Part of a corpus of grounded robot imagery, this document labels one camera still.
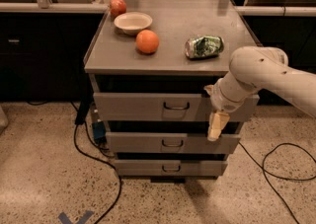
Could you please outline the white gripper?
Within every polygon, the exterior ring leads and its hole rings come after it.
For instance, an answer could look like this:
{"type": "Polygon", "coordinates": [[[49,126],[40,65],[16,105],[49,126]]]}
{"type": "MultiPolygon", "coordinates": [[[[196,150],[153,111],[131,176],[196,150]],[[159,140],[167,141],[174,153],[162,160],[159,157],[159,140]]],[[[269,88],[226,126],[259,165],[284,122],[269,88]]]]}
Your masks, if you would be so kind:
{"type": "Polygon", "coordinates": [[[207,139],[216,141],[228,123],[229,113],[235,112],[251,95],[251,89],[234,77],[220,78],[214,85],[206,85],[203,89],[210,96],[215,111],[209,116],[207,139]]]}

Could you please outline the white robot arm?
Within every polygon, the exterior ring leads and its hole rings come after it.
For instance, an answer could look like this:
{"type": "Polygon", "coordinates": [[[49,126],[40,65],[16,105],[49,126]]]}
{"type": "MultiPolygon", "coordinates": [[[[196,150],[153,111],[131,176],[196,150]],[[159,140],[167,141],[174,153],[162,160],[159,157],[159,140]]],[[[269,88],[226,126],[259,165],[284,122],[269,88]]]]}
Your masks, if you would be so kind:
{"type": "Polygon", "coordinates": [[[230,114],[262,89],[316,116],[316,75],[289,67],[286,53],[275,47],[236,49],[230,56],[228,73],[204,89],[210,95],[212,107],[207,132],[209,141],[216,141],[230,114]]]}

